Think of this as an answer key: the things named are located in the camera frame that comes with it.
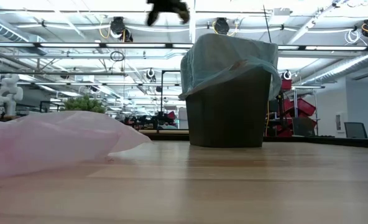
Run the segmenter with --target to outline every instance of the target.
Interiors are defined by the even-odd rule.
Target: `trash bag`
[[[278,46],[256,40],[218,34],[202,35],[181,62],[182,90],[185,100],[208,86],[224,83],[263,68],[271,73],[269,100],[280,90],[277,71]]]
[[[0,177],[100,159],[144,142],[150,139],[105,114],[31,114],[0,122]]]

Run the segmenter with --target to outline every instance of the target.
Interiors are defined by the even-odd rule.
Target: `office chair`
[[[344,122],[344,127],[346,128],[347,138],[360,138],[367,139],[364,123],[360,122]]]

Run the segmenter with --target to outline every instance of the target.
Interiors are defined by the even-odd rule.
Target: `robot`
[[[19,75],[6,75],[1,81],[0,87],[0,115],[14,116],[16,115],[16,102],[21,101],[23,91],[21,87],[17,87],[20,80]],[[4,110],[4,104],[7,104],[7,111]]]
[[[158,19],[160,12],[174,12],[183,20],[182,24],[186,24],[190,20],[190,12],[187,6],[180,0],[147,0],[147,4],[154,4],[152,11],[148,14],[147,24],[152,26]]]

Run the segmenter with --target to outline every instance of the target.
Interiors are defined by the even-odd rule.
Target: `green plant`
[[[69,98],[64,102],[66,111],[92,111],[105,113],[106,108],[98,100],[91,100],[88,95],[78,98]]]

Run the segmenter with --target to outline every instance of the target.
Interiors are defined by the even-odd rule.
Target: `dark gray trash can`
[[[257,67],[248,75],[186,98],[192,145],[261,147],[271,74]]]

